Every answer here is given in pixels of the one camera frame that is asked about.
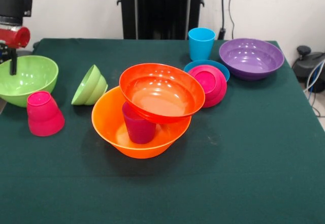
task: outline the cable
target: cable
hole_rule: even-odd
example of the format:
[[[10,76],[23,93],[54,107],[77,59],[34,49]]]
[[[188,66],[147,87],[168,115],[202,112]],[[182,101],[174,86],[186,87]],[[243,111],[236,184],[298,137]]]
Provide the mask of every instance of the cable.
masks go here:
[[[320,117],[321,115],[320,115],[320,112],[315,108],[315,107],[312,107],[317,113],[318,113],[318,115],[316,115],[317,117]]]
[[[224,28],[224,3],[221,0],[221,8],[222,8],[222,28]]]
[[[315,81],[315,78],[316,78],[316,74],[317,74],[317,72],[318,72],[318,68],[319,68],[319,67],[317,67],[316,71],[314,72],[313,81]],[[309,93],[309,97],[308,97],[308,100],[310,100],[311,94],[313,93],[313,89],[314,89],[314,85],[313,85],[313,86],[311,86],[311,89],[310,89],[310,93]]]
[[[223,40],[225,35],[225,28],[224,28],[224,3],[221,0],[221,8],[222,8],[222,27],[220,28],[218,40]]]
[[[317,74],[317,76],[316,76],[316,78],[315,78],[315,80],[309,85],[309,82],[310,82],[310,78],[311,78],[311,76],[313,75],[313,73],[315,72],[315,70],[319,67],[319,65],[321,65],[320,66],[320,69],[319,69],[319,71],[318,71],[318,74]],[[323,67],[324,67],[324,65],[325,65],[325,60],[322,60],[320,63],[318,63],[315,67],[314,67],[314,69],[311,71],[311,73],[309,74],[309,76],[308,76],[308,80],[307,80],[307,88],[306,89],[304,89],[304,92],[306,92],[306,91],[308,91],[315,83],[316,83],[316,81],[318,80],[318,78],[320,77],[320,74],[321,74],[321,72],[322,72],[322,70],[323,70]]]
[[[316,101],[316,93],[314,93],[314,100],[313,100],[313,103],[311,103],[312,107],[314,107],[315,101]]]
[[[230,12],[230,4],[231,4],[231,2],[232,2],[232,0],[229,0],[228,11],[229,11],[229,16],[230,16],[230,21],[233,23],[232,39],[234,39],[235,23],[233,21],[232,14]]]

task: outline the bowl rim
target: bowl rim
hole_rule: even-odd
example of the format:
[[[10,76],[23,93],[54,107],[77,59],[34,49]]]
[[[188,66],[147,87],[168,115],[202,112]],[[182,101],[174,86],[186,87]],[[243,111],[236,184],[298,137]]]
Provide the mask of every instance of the bowl rim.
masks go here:
[[[111,91],[114,91],[114,90],[118,90],[120,89],[121,92],[122,92],[122,89],[120,88],[120,86],[116,86],[114,88],[111,88],[110,90],[108,90],[105,94],[103,94],[99,99],[98,101],[95,103],[93,109],[92,109],[92,112],[91,112],[91,123],[92,123],[92,126],[93,128],[95,129],[95,131],[98,133],[98,135],[104,139],[105,141],[109,142],[110,144],[112,144],[113,146],[117,147],[117,148],[124,148],[124,149],[130,149],[130,150],[150,150],[150,149],[158,149],[158,148],[161,148],[161,147],[164,147],[164,146],[167,146],[169,144],[172,144],[174,143],[176,140],[178,140],[180,137],[182,137],[186,131],[188,130],[190,124],[191,124],[191,121],[192,121],[192,117],[189,116],[187,118],[184,118],[183,120],[188,120],[187,124],[186,124],[186,127],[183,131],[183,133],[181,133],[177,138],[171,140],[171,141],[168,141],[167,143],[165,144],[162,144],[162,145],[159,145],[159,146],[155,146],[155,147],[150,147],[150,148],[130,148],[130,147],[126,147],[126,146],[123,146],[123,145],[119,145],[119,144],[116,144],[116,143],[113,143],[112,141],[108,140],[106,137],[104,137],[100,132],[99,130],[97,129],[97,127],[95,126],[95,123],[94,123],[94,111],[96,109],[96,107],[98,106],[98,103],[99,101],[102,99],[102,97],[104,97],[107,93],[111,92]]]
[[[6,97],[19,97],[19,96],[29,95],[29,94],[35,93],[35,92],[37,92],[37,91],[44,90],[44,88],[46,88],[48,85],[50,85],[51,83],[53,83],[55,79],[57,79],[57,76],[58,76],[58,74],[59,74],[59,67],[58,67],[58,65],[56,64],[56,62],[55,62],[54,60],[52,60],[51,58],[48,58],[48,57],[46,57],[46,56],[42,56],[42,55],[24,55],[24,56],[20,56],[20,57],[31,57],[31,56],[32,56],[32,57],[41,57],[41,58],[45,58],[46,60],[49,60],[50,62],[52,62],[52,63],[54,64],[54,66],[55,66],[55,75],[54,75],[54,78],[53,78],[51,81],[49,81],[48,83],[46,83],[45,86],[43,86],[43,87],[41,87],[41,88],[39,88],[39,89],[37,89],[37,90],[33,90],[33,91],[31,91],[31,92],[20,93],[20,94],[4,94],[4,93],[0,93],[0,96],[6,96]]]
[[[227,63],[227,62],[223,59],[223,57],[222,57],[222,55],[221,55],[221,50],[222,50],[222,48],[224,47],[225,44],[230,43],[230,42],[234,42],[234,41],[237,41],[237,40],[252,40],[252,41],[259,41],[259,42],[263,42],[263,43],[265,43],[265,44],[267,44],[267,45],[273,46],[273,47],[274,47],[276,50],[278,50],[278,51],[281,53],[281,55],[282,55],[282,61],[281,61],[280,65],[277,66],[277,67],[274,68],[274,69],[271,69],[271,70],[267,71],[267,72],[248,72],[248,71],[243,71],[243,70],[240,70],[240,69],[234,68],[233,66],[231,66],[229,63]],[[276,47],[275,45],[271,44],[270,42],[267,42],[267,41],[264,41],[264,40],[259,40],[259,39],[251,39],[251,38],[238,38],[238,39],[228,40],[228,41],[224,42],[224,43],[220,46],[220,48],[219,48],[219,56],[220,56],[221,60],[222,60],[222,61],[223,61],[223,62],[224,62],[228,67],[230,67],[231,69],[234,69],[234,70],[236,70],[236,71],[239,71],[239,72],[242,72],[242,73],[246,73],[246,74],[256,74],[256,75],[257,75],[257,74],[268,74],[268,73],[272,73],[272,72],[278,70],[280,67],[282,67],[282,65],[283,65],[283,63],[284,63],[284,61],[285,61],[284,54],[283,54],[283,52],[282,52],[278,47]]]
[[[152,117],[152,115],[154,115],[155,118],[156,118],[157,116],[158,116],[158,117],[163,117],[163,118],[185,118],[185,117],[189,117],[189,116],[194,115],[195,113],[197,113],[197,112],[202,108],[202,106],[204,105],[204,102],[205,102],[205,92],[204,92],[203,87],[202,87],[202,86],[200,85],[200,83],[199,83],[199,82],[198,82],[194,77],[192,77],[189,73],[187,73],[187,72],[185,72],[185,71],[183,71],[183,70],[181,70],[181,69],[179,69],[179,68],[177,68],[177,67],[171,66],[171,65],[162,64],[162,63],[153,63],[153,62],[149,62],[149,63],[140,63],[140,64],[136,64],[136,65],[134,65],[134,66],[131,66],[131,67],[125,69],[125,70],[123,71],[123,73],[121,74],[121,76],[120,76],[120,78],[119,78],[119,81],[118,81],[119,86],[121,85],[121,78],[122,78],[123,74],[127,72],[127,70],[129,70],[129,69],[131,69],[131,68],[134,68],[134,67],[144,66],[144,65],[160,65],[160,66],[164,66],[164,67],[169,67],[169,68],[173,68],[173,69],[176,69],[176,70],[180,71],[181,73],[185,74],[186,76],[189,76],[189,77],[193,80],[193,82],[196,83],[196,84],[201,88],[201,90],[202,90],[202,92],[203,92],[204,99],[203,99],[202,103],[200,104],[200,106],[198,107],[198,109],[194,110],[194,111],[191,112],[191,113],[187,113],[187,114],[184,114],[184,115],[181,115],[181,116],[166,116],[166,115],[161,115],[161,114],[156,114],[156,113],[148,112],[148,111],[144,110],[143,108],[139,107],[138,105],[134,104],[134,103],[133,103],[133,102],[132,102],[132,101],[131,101],[127,96],[126,96],[126,94],[124,93],[124,91],[123,91],[122,88],[121,88],[122,94],[123,94],[124,98],[126,99],[126,101],[128,101],[129,103],[135,105],[137,108],[140,108],[141,110],[144,110],[144,111],[148,112],[148,113],[150,114],[150,115],[148,115],[148,116]]]
[[[195,64],[195,63],[201,63],[201,62],[204,62],[204,63],[202,63],[202,64],[198,64],[198,65],[195,65],[193,68],[195,68],[195,67],[197,67],[197,66],[201,66],[201,65],[210,65],[210,66],[213,66],[213,67],[215,67],[215,68],[218,68],[218,67],[216,67],[216,66],[214,66],[214,65],[220,65],[221,67],[223,67],[224,69],[225,69],[225,71],[227,71],[227,77],[225,76],[225,79],[226,79],[226,81],[228,82],[229,81],[229,78],[230,78],[230,71],[229,71],[229,69],[224,65],[224,64],[222,64],[222,63],[220,63],[220,62],[218,62],[218,61],[215,61],[215,60],[210,60],[210,59],[200,59],[200,60],[194,60],[194,61],[191,61],[191,62],[189,62],[185,67],[184,67],[184,69],[183,69],[183,71],[185,71],[185,72],[189,72],[190,70],[192,70],[193,68],[191,68],[191,69],[188,69],[188,67],[190,67],[190,66],[192,66],[193,64]]]
[[[213,38],[210,38],[210,39],[208,39],[208,40],[198,40],[198,39],[193,38],[193,37],[191,36],[190,32],[193,31],[193,30],[198,30],[198,29],[205,29],[205,30],[208,30],[208,31],[212,31],[213,34],[214,34],[214,35],[213,35]],[[191,39],[193,39],[193,40],[195,40],[195,41],[200,41],[200,42],[209,42],[209,41],[211,41],[211,40],[214,40],[214,39],[215,39],[215,36],[216,36],[215,31],[213,31],[212,29],[207,28],[207,27],[194,27],[194,28],[192,28],[191,30],[188,31],[187,35],[188,35],[189,38],[191,38]]]

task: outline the black metal frame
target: black metal frame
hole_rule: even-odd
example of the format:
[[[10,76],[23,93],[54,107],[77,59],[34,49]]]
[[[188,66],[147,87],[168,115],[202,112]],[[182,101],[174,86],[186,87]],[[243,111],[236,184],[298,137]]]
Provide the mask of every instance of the black metal frame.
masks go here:
[[[117,3],[119,2],[122,4],[123,36],[125,39],[136,39],[135,0],[118,0]],[[199,25],[201,4],[204,4],[203,0],[190,1],[189,30]],[[160,12],[149,14],[148,10],[153,10],[154,7],[159,7]],[[187,0],[138,0],[138,38],[186,39],[186,7]],[[154,19],[157,22],[153,26],[150,20]]]
[[[123,36],[125,39],[136,39],[135,0],[118,0],[122,5]]]

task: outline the green bowl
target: green bowl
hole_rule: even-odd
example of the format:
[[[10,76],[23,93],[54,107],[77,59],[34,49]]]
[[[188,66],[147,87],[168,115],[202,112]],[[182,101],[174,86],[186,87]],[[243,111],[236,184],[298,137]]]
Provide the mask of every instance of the green bowl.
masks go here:
[[[101,75],[98,67],[92,65],[82,79],[71,105],[94,105],[96,101],[106,92],[108,88],[105,78]]]
[[[52,92],[57,80],[57,64],[43,56],[17,58],[17,74],[10,75],[10,60],[0,65],[0,98],[16,106],[26,107],[27,98],[40,90]]]

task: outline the orange bowl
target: orange bowl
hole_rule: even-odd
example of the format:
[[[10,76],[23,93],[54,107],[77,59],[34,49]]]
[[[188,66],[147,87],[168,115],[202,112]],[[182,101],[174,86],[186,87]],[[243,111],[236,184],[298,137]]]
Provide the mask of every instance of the orange bowl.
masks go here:
[[[205,101],[199,82],[168,65],[144,63],[126,69],[119,81],[122,93],[141,116],[171,123],[192,116]]]
[[[187,117],[176,123],[157,125],[153,140],[147,144],[136,144],[127,134],[122,113],[124,102],[120,87],[111,89],[96,102],[91,120],[104,140],[129,157],[145,159],[163,153],[186,132],[191,122],[191,117]]]

